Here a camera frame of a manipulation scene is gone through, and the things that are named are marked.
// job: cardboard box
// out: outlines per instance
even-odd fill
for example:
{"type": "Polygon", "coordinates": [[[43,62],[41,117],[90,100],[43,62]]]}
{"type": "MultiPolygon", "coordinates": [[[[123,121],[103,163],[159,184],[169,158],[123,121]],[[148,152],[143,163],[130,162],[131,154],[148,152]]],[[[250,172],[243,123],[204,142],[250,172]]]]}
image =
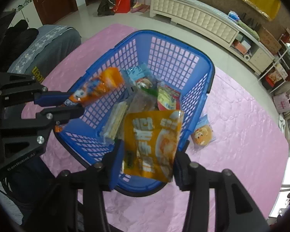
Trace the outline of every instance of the cardboard box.
{"type": "Polygon", "coordinates": [[[245,55],[247,53],[247,49],[238,41],[238,40],[234,40],[233,41],[234,47],[240,51],[243,55],[245,55]]]}
{"type": "Polygon", "coordinates": [[[260,37],[260,42],[273,54],[277,54],[279,49],[281,48],[280,43],[273,37],[273,35],[268,32],[266,28],[263,26],[258,30],[258,34],[260,37]]]}

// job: orange snack bag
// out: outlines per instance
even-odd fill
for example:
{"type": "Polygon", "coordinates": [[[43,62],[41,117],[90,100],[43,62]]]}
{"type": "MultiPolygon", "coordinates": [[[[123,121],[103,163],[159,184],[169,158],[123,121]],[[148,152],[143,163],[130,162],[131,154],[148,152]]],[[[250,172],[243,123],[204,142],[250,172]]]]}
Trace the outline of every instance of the orange snack bag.
{"type": "Polygon", "coordinates": [[[178,110],[127,114],[124,173],[170,182],[183,116],[178,110]]]}
{"type": "MultiPolygon", "coordinates": [[[[118,88],[124,82],[119,70],[109,67],[98,76],[92,77],[77,89],[63,104],[73,106],[81,104],[83,107],[93,103],[110,91],[118,88]]],[[[61,132],[65,125],[56,125],[55,132],[61,132]]]]}

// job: tiled floor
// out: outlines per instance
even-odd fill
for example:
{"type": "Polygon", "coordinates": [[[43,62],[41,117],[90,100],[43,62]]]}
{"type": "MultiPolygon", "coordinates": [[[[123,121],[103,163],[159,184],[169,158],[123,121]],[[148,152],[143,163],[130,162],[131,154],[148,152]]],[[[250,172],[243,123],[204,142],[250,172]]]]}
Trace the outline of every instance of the tiled floor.
{"type": "Polygon", "coordinates": [[[79,11],[66,16],[57,24],[74,27],[82,36],[82,42],[113,23],[121,23],[138,29],[156,30],[182,40],[206,53],[216,67],[236,80],[259,102],[275,122],[278,121],[278,113],[273,101],[262,85],[259,84],[254,73],[243,62],[218,44],[181,25],[170,24],[169,18],[162,16],[149,18],[149,11],[146,13],[136,12],[98,17],[98,6],[99,3],[81,6],[79,11]]]}

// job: yellow snack package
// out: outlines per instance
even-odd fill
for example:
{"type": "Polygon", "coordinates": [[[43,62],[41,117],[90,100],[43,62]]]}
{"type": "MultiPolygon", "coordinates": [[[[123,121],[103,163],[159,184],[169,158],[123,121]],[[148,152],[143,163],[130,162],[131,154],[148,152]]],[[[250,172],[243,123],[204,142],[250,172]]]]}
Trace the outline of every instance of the yellow snack package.
{"type": "Polygon", "coordinates": [[[183,117],[179,110],[127,114],[124,173],[170,182],[183,117]]]}

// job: pink blanket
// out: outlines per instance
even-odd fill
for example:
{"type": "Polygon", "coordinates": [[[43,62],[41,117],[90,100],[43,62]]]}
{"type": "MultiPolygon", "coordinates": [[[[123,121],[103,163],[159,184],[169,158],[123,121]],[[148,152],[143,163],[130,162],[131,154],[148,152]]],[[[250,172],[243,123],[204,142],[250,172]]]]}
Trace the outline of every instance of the pink blanket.
{"type": "MultiPolygon", "coordinates": [[[[43,81],[49,90],[67,91],[102,54],[136,29],[113,24],[79,46],[43,81]]],[[[28,103],[23,118],[34,118],[41,107],[28,103]]],[[[216,141],[187,153],[210,170],[230,168],[267,217],[275,203],[288,158],[288,143],[267,112],[237,82],[216,68],[207,113],[216,141]]],[[[51,133],[46,152],[41,156],[54,175],[84,168],[51,133]]],[[[159,192],[142,198],[124,196],[115,190],[105,192],[109,223],[123,231],[181,231],[186,214],[188,192],[174,182],[159,192]]],[[[215,203],[211,192],[209,231],[214,231],[215,203]]]]}

